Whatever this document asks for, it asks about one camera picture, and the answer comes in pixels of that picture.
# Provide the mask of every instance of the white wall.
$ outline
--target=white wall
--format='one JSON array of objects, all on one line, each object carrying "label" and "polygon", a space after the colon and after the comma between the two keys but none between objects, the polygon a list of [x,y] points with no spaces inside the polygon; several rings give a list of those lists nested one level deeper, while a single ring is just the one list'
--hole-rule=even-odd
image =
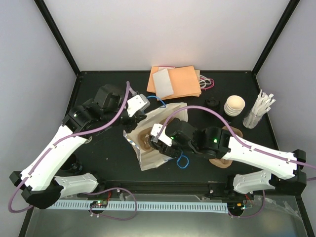
[{"label": "white wall", "polygon": [[45,0],[81,70],[252,70],[289,0]]},{"label": "white wall", "polygon": [[[282,150],[302,149],[316,165],[316,1],[300,1],[258,74],[259,84],[275,94],[270,118]],[[316,171],[304,168],[308,177]],[[316,181],[308,183],[303,200],[316,231]]]},{"label": "white wall", "polygon": [[[0,236],[17,237],[9,175],[34,160],[64,116],[75,74],[32,0],[0,1]],[[17,195],[14,208],[26,203]]]}]

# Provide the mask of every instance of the cup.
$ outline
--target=cup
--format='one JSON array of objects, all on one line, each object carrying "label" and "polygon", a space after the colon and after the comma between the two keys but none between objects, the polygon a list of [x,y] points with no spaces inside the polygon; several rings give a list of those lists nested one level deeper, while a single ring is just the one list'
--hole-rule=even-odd
[{"label": "cup", "polygon": [[253,129],[261,121],[262,116],[255,115],[251,110],[248,112],[246,117],[243,119],[242,124],[246,128]]},{"label": "cup", "polygon": [[246,103],[244,99],[242,99],[238,95],[232,95],[228,97],[225,105],[224,105],[224,119],[230,123],[232,120],[241,113]]}]

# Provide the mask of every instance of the white cable tray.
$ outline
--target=white cable tray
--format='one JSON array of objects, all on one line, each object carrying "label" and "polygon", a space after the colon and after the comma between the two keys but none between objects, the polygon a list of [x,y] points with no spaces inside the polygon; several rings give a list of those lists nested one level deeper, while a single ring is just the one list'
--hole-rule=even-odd
[{"label": "white cable tray", "polygon": [[[58,200],[48,209],[88,210],[92,200]],[[133,211],[133,201],[109,201],[108,206],[96,207],[92,210]],[[159,202],[138,201],[137,211],[172,211],[172,212],[215,212],[228,213],[226,203],[216,202]]]}]

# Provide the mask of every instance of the white wire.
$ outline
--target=white wire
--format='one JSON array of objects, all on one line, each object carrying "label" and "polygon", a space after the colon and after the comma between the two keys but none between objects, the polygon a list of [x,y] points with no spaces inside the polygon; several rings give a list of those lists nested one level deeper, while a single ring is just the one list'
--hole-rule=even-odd
[{"label": "white wire", "polygon": [[206,78],[205,76],[199,75],[199,84],[201,88],[206,88],[206,86],[212,85],[212,81],[209,78]]}]

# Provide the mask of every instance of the blue cable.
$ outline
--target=blue cable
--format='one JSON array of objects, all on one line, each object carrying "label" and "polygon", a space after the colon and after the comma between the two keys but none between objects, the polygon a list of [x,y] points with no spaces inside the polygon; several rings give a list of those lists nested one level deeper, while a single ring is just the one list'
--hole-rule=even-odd
[{"label": "blue cable", "polygon": [[[180,166],[179,165],[179,161],[181,160],[181,158],[184,157],[185,159],[187,159],[187,164],[185,166]],[[180,168],[180,169],[185,169],[186,167],[188,167],[189,165],[189,158],[185,155],[183,155],[183,152],[181,152],[181,155],[179,156],[179,158],[177,159],[177,166]]]},{"label": "blue cable", "polygon": [[164,108],[167,107],[167,106],[166,106],[166,103],[165,103],[163,100],[161,100],[158,96],[150,95],[150,96],[147,96],[146,98],[147,98],[147,99],[149,99],[149,98],[156,98],[156,99],[159,99],[159,100],[162,102]]}]

